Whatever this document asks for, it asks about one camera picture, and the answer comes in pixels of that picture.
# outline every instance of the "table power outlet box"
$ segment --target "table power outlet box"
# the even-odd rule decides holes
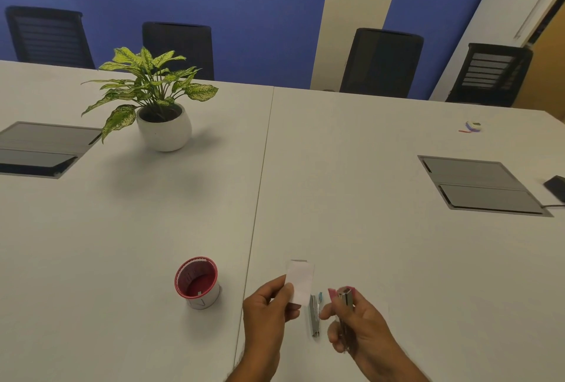
[[[553,217],[500,162],[418,158],[453,210]]]
[[[97,128],[18,121],[0,132],[0,174],[58,179],[101,135]]]

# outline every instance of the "pen holder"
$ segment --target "pen holder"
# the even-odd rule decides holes
[[[216,264],[208,257],[187,260],[175,275],[175,289],[194,309],[212,306],[222,291]]]

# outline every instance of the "paper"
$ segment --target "paper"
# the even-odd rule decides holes
[[[296,305],[310,304],[310,291],[314,279],[314,265],[304,260],[291,260],[286,270],[286,283],[292,283],[294,294],[290,299]]]

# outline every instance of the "black office chair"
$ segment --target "black office chair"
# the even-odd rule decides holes
[[[406,98],[424,38],[383,29],[358,29],[340,92]]]
[[[174,24],[167,22],[145,22],[143,24],[143,46],[156,57],[170,50],[182,55],[186,61],[171,61],[166,67],[171,71],[185,70],[192,66],[201,69],[198,79],[214,79],[214,57],[212,55],[212,29],[204,25]]]
[[[527,48],[469,43],[467,58],[447,101],[511,107],[532,57]]]
[[[6,7],[18,61],[93,69],[81,17],[72,10]]]

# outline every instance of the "mesh chair back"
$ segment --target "mesh chair back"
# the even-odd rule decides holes
[[[447,101],[511,107],[532,57],[528,48],[469,43],[467,58]]]
[[[212,55],[212,29],[204,25],[145,22],[143,24],[143,46],[154,57],[170,50],[182,55],[186,61],[171,61],[166,67],[171,71],[185,70],[192,66],[201,69],[196,78],[214,79],[214,57]]]
[[[383,29],[358,29],[340,92],[406,98],[423,37]]]
[[[6,19],[20,62],[93,69],[81,12],[10,6]]]

